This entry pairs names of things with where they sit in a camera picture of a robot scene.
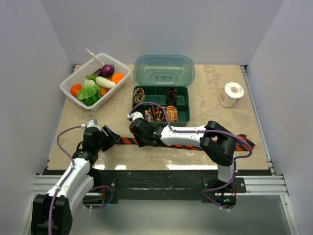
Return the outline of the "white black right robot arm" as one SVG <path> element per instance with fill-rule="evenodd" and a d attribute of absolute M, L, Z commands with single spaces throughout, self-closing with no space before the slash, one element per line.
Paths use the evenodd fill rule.
<path fill-rule="evenodd" d="M 133 120 L 130 132 L 138 146 L 189 145 L 202 149 L 218 166 L 218 187 L 230 192 L 235 187 L 233 156 L 237 146 L 236 136 L 214 121 L 198 127 L 152 126 L 142 118 Z"/>

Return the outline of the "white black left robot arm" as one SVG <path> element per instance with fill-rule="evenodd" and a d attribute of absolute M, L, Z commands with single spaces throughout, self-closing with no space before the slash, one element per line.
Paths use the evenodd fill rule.
<path fill-rule="evenodd" d="M 30 231 L 33 235 L 68 235 L 73 214 L 82 205 L 88 192 L 102 189 L 100 178 L 90 170 L 98 159 L 99 151 L 106 151 L 121 137 L 107 126 L 95 124 L 85 127 L 83 139 L 74 154 L 69 155 L 70 165 L 59 181 L 46 194 L 38 194 L 32 204 Z"/>

